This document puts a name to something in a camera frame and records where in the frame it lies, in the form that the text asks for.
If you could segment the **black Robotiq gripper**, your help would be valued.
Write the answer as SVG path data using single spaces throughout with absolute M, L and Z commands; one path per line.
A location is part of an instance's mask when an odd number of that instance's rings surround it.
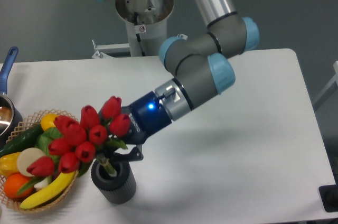
M 110 147 L 108 157 L 112 166 L 142 161 L 144 155 L 141 144 L 172 123 L 163 105 L 159 103 L 158 97 L 152 91 L 130 105 L 124 106 L 121 111 L 130 118 L 129 131 L 122 140 L 126 144 L 136 146 L 127 154 L 117 153 L 116 147 Z

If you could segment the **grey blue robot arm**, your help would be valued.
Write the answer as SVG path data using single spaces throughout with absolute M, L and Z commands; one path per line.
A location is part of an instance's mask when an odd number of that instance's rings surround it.
M 257 46 L 257 24 L 240 17 L 232 0 L 195 1 L 208 29 L 195 39 L 167 37 L 173 0 L 115 1 L 126 24 L 131 56 L 158 56 L 173 77 L 123 108 L 130 125 L 122 139 L 134 148 L 119 156 L 110 141 L 97 156 L 102 164 L 141 160 L 142 144 L 148 137 L 231 87 L 236 78 L 229 59 Z

